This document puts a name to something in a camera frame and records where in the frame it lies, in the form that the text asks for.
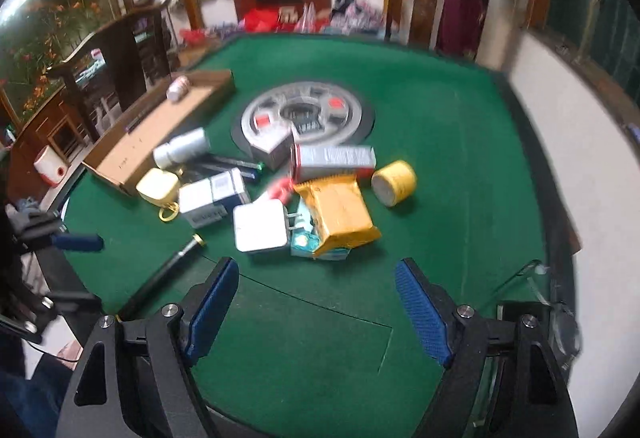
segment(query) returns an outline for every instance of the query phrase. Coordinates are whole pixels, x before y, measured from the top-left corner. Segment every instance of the screw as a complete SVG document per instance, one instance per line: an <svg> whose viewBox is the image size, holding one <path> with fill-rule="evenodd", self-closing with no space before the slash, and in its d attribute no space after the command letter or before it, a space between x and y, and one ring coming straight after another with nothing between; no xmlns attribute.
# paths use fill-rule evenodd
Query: screw
<svg viewBox="0 0 640 438"><path fill-rule="evenodd" d="M535 328L538 326L538 319L536 319L533 315L525 314L522 316L522 324L524 324L527 328Z"/></svg>
<svg viewBox="0 0 640 438"><path fill-rule="evenodd" d="M100 326L102 328L108 328L109 326L111 326L114 322L116 322L116 319L114 319L113 315L105 315L102 320L100 321Z"/></svg>
<svg viewBox="0 0 640 438"><path fill-rule="evenodd" d="M476 311L471 306L468 306L466 304L461 304L460 306L458 306L458 309L456 311L458 312L458 315L463 319L471 319L471 317L473 317L476 313Z"/></svg>
<svg viewBox="0 0 640 438"><path fill-rule="evenodd" d="M167 304L162 307L162 315L165 317L172 317L178 313L178 305L177 304Z"/></svg>
<svg viewBox="0 0 640 438"><path fill-rule="evenodd" d="M33 324L31 321L25 321L24 322L24 329L27 330L29 333L37 333L38 329L36 328L36 325Z"/></svg>

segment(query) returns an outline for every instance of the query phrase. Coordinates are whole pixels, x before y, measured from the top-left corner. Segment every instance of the yellow case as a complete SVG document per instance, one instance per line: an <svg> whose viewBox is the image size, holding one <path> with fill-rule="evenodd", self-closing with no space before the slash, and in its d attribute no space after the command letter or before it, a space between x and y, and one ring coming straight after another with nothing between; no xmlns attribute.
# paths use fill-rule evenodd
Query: yellow case
<svg viewBox="0 0 640 438"><path fill-rule="evenodd" d="M136 185L136 190L146 201L158 207L166 207L178 197L180 181L174 173L156 167L150 169Z"/></svg>

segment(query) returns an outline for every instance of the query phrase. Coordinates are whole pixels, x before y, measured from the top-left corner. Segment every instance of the red button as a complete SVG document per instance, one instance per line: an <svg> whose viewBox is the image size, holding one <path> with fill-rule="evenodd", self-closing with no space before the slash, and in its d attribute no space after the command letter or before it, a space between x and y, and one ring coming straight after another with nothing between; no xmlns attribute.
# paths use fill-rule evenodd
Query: red button
<svg viewBox="0 0 640 438"><path fill-rule="evenodd" d="M329 99L329 106L331 106L332 108L343 108L344 102L341 98L332 97Z"/></svg>
<svg viewBox="0 0 640 438"><path fill-rule="evenodd" d="M259 114L254 116L254 122L256 127L260 129L268 126L271 123L271 120L269 119L268 114Z"/></svg>

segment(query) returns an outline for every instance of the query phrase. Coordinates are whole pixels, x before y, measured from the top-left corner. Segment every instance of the yellow plastic wrapper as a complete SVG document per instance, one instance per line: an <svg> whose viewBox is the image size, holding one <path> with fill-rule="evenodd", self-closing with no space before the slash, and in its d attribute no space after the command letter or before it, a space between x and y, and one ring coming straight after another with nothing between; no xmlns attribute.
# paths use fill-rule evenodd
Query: yellow plastic wrapper
<svg viewBox="0 0 640 438"><path fill-rule="evenodd" d="M338 248L355 248L382 234L374 226L355 174L329 176L294 186L311 211L320 245L314 256Z"/></svg>

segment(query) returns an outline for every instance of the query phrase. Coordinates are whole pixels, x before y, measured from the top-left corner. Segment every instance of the maroon cloth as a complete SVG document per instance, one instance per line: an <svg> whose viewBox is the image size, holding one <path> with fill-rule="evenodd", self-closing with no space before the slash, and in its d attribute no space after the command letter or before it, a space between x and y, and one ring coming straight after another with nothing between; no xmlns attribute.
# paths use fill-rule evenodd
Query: maroon cloth
<svg viewBox="0 0 640 438"><path fill-rule="evenodd" d="M446 55L474 58L483 23L482 0L444 0L436 49Z"/></svg>

